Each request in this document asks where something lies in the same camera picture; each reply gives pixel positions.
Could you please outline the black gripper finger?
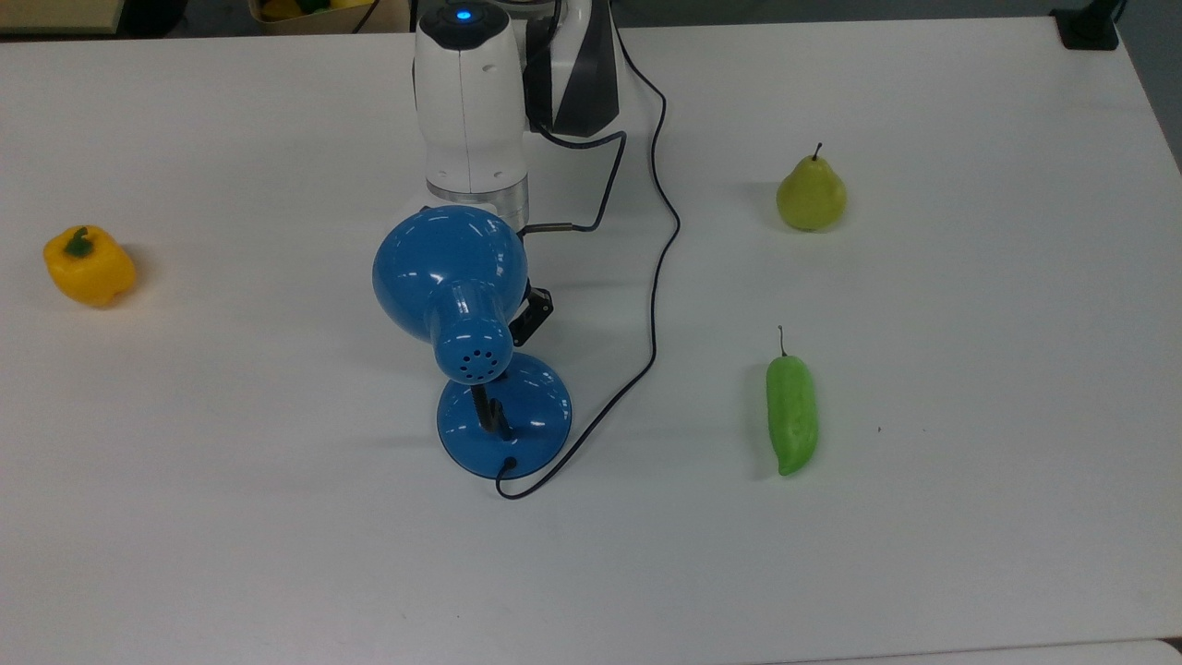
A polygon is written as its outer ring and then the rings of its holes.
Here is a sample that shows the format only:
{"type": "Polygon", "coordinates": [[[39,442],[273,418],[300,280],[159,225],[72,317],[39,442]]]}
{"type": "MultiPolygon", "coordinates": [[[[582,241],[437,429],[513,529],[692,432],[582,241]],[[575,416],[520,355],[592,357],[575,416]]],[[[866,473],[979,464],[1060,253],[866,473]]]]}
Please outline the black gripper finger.
{"type": "Polygon", "coordinates": [[[553,298],[548,289],[526,283],[520,307],[511,320],[511,335],[514,346],[524,346],[541,327],[554,309],[553,298]]]}

